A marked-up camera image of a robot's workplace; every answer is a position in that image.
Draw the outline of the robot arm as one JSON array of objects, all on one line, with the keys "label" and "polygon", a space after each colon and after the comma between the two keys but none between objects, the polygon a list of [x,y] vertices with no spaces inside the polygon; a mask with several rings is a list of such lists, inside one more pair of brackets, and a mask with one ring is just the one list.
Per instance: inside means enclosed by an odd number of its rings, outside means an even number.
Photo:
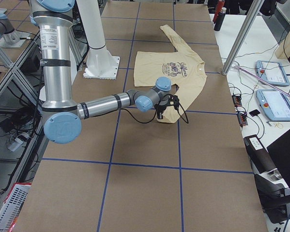
[{"label": "robot arm", "polygon": [[120,58],[107,50],[98,3],[94,0],[32,0],[31,13],[40,30],[46,100],[42,105],[45,136],[58,144],[75,140],[81,133],[81,121],[105,115],[124,107],[135,105],[146,112],[156,110],[155,117],[172,101],[171,81],[160,77],[148,91],[129,90],[93,101],[77,103],[72,98],[69,32],[73,24],[72,9],[77,5],[85,35],[89,56],[85,76],[87,78],[115,79]]}]

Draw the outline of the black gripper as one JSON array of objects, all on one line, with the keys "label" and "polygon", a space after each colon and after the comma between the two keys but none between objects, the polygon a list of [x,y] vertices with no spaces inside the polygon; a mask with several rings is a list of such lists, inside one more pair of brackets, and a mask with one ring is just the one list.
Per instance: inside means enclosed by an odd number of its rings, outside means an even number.
[{"label": "black gripper", "polygon": [[163,112],[169,106],[173,106],[179,113],[179,98],[177,95],[167,94],[156,104],[157,119],[163,119]]}]

